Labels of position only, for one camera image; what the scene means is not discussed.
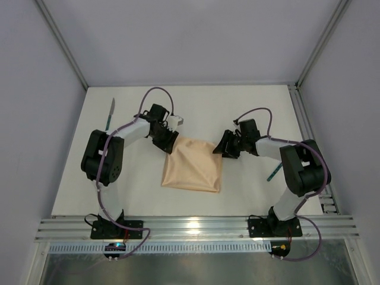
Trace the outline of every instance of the white wall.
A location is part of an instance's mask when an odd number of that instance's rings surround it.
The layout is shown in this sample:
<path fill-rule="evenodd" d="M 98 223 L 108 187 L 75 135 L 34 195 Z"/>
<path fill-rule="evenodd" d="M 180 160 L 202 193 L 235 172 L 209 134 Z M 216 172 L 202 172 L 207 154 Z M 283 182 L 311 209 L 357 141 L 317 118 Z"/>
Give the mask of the white wall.
<path fill-rule="evenodd" d="M 33 1 L 1 1 L 1 284 L 19 284 L 27 271 L 84 95 Z"/>
<path fill-rule="evenodd" d="M 380 1 L 351 3 L 302 91 L 340 206 L 378 268 Z"/>
<path fill-rule="evenodd" d="M 90 86 L 295 82 L 338 0 L 45 0 Z"/>

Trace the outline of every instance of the beige cloth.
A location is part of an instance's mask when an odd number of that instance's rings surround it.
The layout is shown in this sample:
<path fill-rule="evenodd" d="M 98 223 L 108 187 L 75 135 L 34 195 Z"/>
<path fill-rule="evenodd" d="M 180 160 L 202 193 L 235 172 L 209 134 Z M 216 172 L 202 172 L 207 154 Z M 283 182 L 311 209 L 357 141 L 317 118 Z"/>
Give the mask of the beige cloth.
<path fill-rule="evenodd" d="M 178 137 L 166 155 L 161 186 L 219 193 L 221 154 L 208 141 Z"/>

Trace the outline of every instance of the cloth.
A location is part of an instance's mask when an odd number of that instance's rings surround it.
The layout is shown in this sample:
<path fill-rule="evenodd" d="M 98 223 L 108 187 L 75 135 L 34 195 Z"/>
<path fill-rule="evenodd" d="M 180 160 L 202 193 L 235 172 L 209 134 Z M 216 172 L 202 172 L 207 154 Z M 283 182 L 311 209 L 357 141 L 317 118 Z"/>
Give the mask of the cloth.
<path fill-rule="evenodd" d="M 173 152 L 166 155 L 161 186 L 219 193 L 221 154 L 208 141 L 177 137 Z"/>

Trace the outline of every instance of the metal floor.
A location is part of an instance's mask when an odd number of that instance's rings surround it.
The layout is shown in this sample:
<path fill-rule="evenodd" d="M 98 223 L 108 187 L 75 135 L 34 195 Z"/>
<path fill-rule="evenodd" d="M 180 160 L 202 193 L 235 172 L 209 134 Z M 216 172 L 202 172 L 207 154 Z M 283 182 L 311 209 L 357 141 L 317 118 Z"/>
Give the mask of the metal floor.
<path fill-rule="evenodd" d="M 289 256 L 308 255 L 317 242 L 294 240 Z M 40 285 L 358 284 L 343 240 L 324 240 L 319 254 L 304 262 L 279 261 L 268 253 L 134 255 L 67 274 L 102 259 L 89 254 L 49 255 Z"/>

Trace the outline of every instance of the white grille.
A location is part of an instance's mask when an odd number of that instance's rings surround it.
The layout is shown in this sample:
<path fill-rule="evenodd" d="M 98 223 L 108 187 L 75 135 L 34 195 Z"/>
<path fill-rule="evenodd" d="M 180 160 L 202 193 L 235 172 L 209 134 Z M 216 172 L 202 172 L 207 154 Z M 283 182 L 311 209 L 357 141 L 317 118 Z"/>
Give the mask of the white grille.
<path fill-rule="evenodd" d="M 50 254 L 102 254 L 108 243 L 52 243 Z M 128 242 L 126 252 L 138 242 Z M 226 252 L 270 252 L 269 241 L 244 242 L 147 242 L 135 254 L 216 254 Z"/>

